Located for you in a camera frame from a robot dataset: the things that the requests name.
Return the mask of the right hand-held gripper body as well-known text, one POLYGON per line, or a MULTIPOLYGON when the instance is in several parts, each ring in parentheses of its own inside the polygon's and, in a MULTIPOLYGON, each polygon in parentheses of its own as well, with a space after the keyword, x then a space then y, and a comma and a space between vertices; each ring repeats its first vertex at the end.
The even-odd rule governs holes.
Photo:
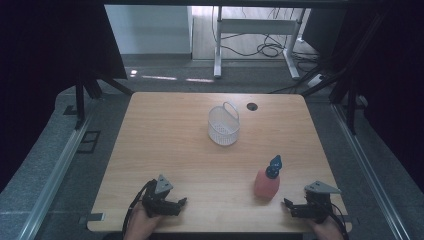
POLYGON ((293 217, 315 219, 318 224, 323 223, 329 216, 334 216, 331 202, 332 194, 341 191, 321 181, 315 181, 304 187, 305 204, 290 204, 290 213, 293 217))

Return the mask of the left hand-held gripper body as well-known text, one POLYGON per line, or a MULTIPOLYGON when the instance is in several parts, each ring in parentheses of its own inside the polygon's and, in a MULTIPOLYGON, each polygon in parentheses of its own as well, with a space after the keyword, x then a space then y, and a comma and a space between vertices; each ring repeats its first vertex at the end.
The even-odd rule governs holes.
POLYGON ((145 184, 142 190, 142 205, 149 218, 156 215, 178 216, 180 213, 180 202, 170 202, 166 197, 173 189, 173 185, 160 174, 145 184))

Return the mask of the red spray bottle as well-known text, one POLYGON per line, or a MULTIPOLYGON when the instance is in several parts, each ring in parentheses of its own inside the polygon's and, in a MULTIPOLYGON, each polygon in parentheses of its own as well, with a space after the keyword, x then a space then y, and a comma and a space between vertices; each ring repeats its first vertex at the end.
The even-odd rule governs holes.
POLYGON ((254 194, 263 199, 271 200, 280 187, 280 170, 283 164, 280 155, 276 155, 269 165, 259 170, 254 183, 254 194))

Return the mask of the white plastic basket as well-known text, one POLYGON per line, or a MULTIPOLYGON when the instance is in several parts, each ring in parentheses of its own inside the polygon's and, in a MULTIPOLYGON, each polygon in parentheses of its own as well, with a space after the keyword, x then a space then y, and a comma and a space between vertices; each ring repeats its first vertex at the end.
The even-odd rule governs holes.
POLYGON ((213 107, 208 114, 208 135, 220 146, 229 146, 238 140, 240 115, 230 101, 213 107))

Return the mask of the person's left hand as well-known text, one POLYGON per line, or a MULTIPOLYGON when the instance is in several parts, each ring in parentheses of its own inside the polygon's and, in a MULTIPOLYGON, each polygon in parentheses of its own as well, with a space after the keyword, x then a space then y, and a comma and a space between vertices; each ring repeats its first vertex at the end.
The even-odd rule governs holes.
POLYGON ((123 240, 148 240, 163 217, 155 215, 149 217, 141 203, 132 209, 123 240))

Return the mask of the black metal stand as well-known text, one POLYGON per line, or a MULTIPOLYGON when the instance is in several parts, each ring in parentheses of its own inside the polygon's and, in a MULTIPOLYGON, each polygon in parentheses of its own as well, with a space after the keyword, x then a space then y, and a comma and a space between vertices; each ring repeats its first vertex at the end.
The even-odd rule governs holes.
POLYGON ((354 70, 367 50, 369 43, 373 39, 384 18, 384 13, 376 13, 374 15, 367 28, 361 34, 361 39, 359 40, 356 48, 353 50, 346 65, 339 72, 301 93, 303 97, 307 97, 335 83, 335 87, 329 95, 329 100, 331 103, 340 103, 344 97, 347 97, 347 114, 345 124, 352 134, 356 134, 355 109, 357 81, 354 77, 354 70))
POLYGON ((75 129, 78 130, 83 126, 83 123, 86 121, 85 115, 85 97, 84 93, 87 92, 88 96, 91 99, 99 99, 103 92, 98 83, 99 80, 104 81, 108 85, 117 89, 118 91, 131 96, 133 91, 123 84, 119 83, 115 79, 105 74, 102 74, 98 71, 92 70, 86 76, 79 76, 75 84, 75 99, 76 99, 76 114, 77 122, 75 129))

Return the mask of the white power strip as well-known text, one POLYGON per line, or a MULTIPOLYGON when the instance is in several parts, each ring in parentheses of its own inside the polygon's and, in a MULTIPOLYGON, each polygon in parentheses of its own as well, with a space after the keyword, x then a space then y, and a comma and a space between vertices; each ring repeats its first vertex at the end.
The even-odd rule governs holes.
POLYGON ((308 87, 312 88, 316 86, 317 84, 321 83, 325 79, 325 76, 322 74, 317 74, 315 77, 313 77, 308 83, 308 87))

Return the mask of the dark curtain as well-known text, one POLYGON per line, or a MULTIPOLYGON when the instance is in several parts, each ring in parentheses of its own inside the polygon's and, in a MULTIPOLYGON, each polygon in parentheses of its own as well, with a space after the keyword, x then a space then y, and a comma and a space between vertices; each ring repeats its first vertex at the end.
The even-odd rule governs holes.
POLYGON ((57 95, 126 76, 105 5, 0 0, 0 192, 37 141, 57 95))
MULTIPOLYGON (((339 70, 358 44, 355 35, 375 11, 314 9, 303 39, 323 58, 339 54, 339 70)), ((356 66, 365 116, 424 192, 424 0, 395 0, 356 66)))

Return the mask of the aluminium floor rail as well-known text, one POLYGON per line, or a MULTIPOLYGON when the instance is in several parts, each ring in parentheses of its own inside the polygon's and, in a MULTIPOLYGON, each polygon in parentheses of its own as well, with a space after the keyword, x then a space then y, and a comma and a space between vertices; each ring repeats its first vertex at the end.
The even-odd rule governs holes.
POLYGON ((35 239, 93 116, 94 112, 87 113, 86 118, 79 124, 80 128, 71 132, 17 240, 35 239))
POLYGON ((382 183, 380 182, 357 136, 349 129, 346 123, 347 117, 343 112, 343 108, 334 104, 331 104, 331 108, 336 115, 337 122, 340 125, 343 134, 352 148, 364 178, 366 179, 374 198, 380 207, 392 234, 394 235, 394 238, 396 240, 410 240, 410 236, 405 229, 403 221, 399 216, 394 203, 389 198, 382 183))

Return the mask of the white metal desk frame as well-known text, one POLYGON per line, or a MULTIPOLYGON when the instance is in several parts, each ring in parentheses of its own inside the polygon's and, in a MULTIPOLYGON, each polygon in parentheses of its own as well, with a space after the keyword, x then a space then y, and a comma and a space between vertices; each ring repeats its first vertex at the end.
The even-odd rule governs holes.
POLYGON ((283 57, 293 79, 300 75, 293 60, 293 49, 298 39, 306 9, 302 8, 295 19, 225 19, 222 17, 222 6, 218 7, 215 29, 215 51, 213 75, 221 77, 223 34, 283 35, 288 37, 288 44, 283 47, 283 57))

